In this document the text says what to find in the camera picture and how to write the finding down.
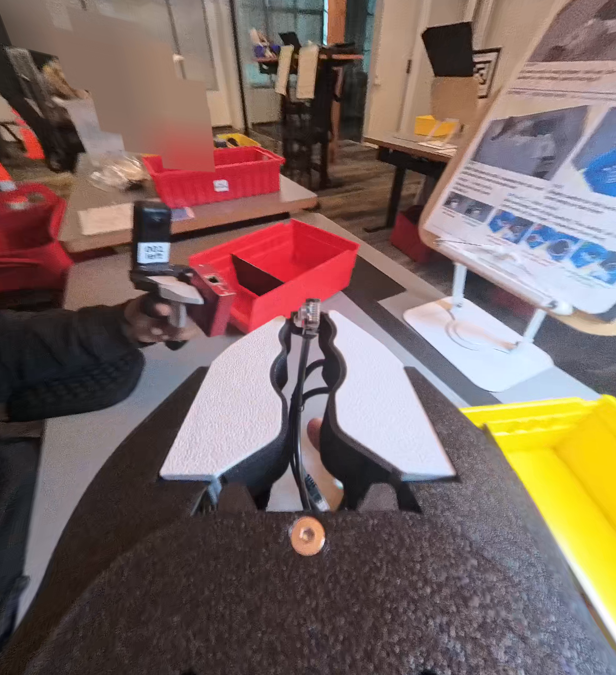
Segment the red ribbed tote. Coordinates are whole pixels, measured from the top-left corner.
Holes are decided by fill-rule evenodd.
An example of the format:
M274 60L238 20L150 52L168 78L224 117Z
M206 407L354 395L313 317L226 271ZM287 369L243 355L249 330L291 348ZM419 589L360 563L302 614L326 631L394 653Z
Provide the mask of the red ribbed tote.
M145 155L142 162L160 199L170 208L186 208L278 192L285 158L251 146L214 148L212 172L168 169L158 155Z

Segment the black board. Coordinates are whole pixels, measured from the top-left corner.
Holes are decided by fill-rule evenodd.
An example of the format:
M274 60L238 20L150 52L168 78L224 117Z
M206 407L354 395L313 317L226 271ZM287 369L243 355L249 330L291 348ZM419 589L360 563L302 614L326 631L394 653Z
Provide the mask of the black board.
M428 27L422 32L425 52L435 78L472 78L471 21Z

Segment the person's left forearm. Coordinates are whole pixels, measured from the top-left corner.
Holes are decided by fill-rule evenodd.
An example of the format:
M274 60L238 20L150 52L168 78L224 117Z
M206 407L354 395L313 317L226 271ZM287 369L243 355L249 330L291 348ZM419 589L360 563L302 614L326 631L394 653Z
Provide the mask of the person's left forearm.
M25 388L90 368L145 363L130 336L125 305L30 313L0 310L0 404Z

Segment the wooden table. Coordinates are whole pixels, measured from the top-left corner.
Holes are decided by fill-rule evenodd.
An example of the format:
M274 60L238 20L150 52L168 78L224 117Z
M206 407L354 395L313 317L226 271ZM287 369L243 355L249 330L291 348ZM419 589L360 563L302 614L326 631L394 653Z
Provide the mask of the wooden table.
M456 145L451 142L418 140L390 133L381 136L363 135L361 141L377 148L379 162L394 167L385 223L365 227L365 233L383 232L394 227L407 172L425 177L432 191L444 168L456 154Z

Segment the small yellow parts bin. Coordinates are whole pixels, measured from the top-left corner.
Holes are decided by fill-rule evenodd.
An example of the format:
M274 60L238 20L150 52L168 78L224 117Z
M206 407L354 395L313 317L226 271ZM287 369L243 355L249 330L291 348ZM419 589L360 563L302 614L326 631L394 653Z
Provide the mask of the small yellow parts bin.
M418 115L414 122L414 135L427 139L446 140L461 129L457 119L437 119L433 115Z

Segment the person's right hand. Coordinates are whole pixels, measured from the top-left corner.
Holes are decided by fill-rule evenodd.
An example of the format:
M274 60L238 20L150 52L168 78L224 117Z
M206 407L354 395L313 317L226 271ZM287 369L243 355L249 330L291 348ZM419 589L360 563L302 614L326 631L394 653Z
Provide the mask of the person's right hand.
M313 447L314 459L312 460L313 466L317 471L317 482L322 487L327 487L330 491L343 491L343 484L337 478L335 478L329 471L326 469L323 460L321 458L321 425L322 418L312 418L307 423L307 438L309 443Z

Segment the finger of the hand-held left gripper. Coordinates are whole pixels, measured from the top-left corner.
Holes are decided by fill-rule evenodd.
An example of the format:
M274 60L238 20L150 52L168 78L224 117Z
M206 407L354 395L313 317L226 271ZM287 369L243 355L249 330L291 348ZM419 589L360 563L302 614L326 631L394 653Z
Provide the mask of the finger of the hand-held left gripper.
M156 279L158 296L162 302L176 302L185 305L203 305L201 293L191 283L178 279Z

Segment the red bag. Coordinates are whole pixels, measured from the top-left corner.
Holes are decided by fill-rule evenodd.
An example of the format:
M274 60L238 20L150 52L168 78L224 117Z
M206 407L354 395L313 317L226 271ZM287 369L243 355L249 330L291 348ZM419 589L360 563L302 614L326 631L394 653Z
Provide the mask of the red bag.
M436 253L423 243L419 234L422 205L412 205L397 212L390 243L414 263L427 265L435 261Z
M66 206L39 183L0 194L0 297L64 290L73 264L58 239Z

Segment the yellow plastic bin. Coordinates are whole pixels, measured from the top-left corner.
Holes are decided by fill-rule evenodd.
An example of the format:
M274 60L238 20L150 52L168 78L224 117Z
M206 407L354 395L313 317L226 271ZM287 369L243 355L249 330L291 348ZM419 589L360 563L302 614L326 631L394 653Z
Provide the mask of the yellow plastic bin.
M616 643L616 398L462 413L500 447Z

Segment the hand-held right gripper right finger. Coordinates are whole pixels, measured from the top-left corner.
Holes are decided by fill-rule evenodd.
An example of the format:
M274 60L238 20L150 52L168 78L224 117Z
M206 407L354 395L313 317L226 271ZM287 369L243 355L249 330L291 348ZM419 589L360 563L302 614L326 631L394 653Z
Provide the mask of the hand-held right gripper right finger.
M413 386L414 368L338 311L321 315L320 350L329 389L324 431L401 481L456 477Z

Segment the red ethernet adapter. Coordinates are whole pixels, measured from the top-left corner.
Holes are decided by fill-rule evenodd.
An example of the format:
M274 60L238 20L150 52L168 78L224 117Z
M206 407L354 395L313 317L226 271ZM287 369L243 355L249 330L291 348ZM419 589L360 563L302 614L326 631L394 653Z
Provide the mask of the red ethernet adapter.
M236 292L224 276L207 264L193 266L191 285L203 300L202 304L191 304L186 315L208 337L226 332Z

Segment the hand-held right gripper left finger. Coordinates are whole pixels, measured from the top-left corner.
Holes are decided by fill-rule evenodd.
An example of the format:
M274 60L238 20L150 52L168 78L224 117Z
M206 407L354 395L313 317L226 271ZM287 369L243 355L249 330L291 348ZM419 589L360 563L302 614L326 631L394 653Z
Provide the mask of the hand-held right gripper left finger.
M246 487L255 503L289 465L288 380L291 330L274 318L232 343L208 368L160 468L165 481Z

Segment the red plastic bin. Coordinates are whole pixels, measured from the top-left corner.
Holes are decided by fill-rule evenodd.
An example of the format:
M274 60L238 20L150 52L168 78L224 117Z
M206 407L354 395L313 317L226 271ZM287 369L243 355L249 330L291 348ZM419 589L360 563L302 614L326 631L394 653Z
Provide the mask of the red plastic bin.
M249 333L278 316L289 318L307 299L325 301L344 290L358 251L352 240L291 219L197 252L188 262L210 265L224 276L236 292L230 323ZM283 286L263 296L240 287L231 255L272 274Z

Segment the black chair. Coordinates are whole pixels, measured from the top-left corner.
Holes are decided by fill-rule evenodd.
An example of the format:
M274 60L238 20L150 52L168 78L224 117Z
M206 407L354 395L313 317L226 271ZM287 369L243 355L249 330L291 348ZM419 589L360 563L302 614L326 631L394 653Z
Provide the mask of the black chair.
M259 71L274 77L280 96L280 142L284 174L301 176L319 190L331 186L329 152L338 123L332 108L340 103L342 71L363 60L352 42L301 44L293 31L281 32L280 43L259 40L254 46Z

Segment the plywood workbench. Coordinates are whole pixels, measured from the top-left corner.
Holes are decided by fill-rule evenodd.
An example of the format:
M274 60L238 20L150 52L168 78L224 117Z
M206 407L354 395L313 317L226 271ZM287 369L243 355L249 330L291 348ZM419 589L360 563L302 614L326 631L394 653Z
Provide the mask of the plywood workbench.
M95 187L90 180L92 172L92 160L87 154L80 154L66 212L59 229L59 241L69 253L78 254L88 250L105 249L128 244L131 241L131 233L127 228L113 232L85 234L81 227L79 212L158 197L152 181L148 181L145 187L134 192ZM317 202L318 198L314 192L281 175L278 192L192 207L193 217L174 223L172 233L176 236L189 236L191 232L209 232L227 227L236 229L253 222L278 221L290 214L315 207Z

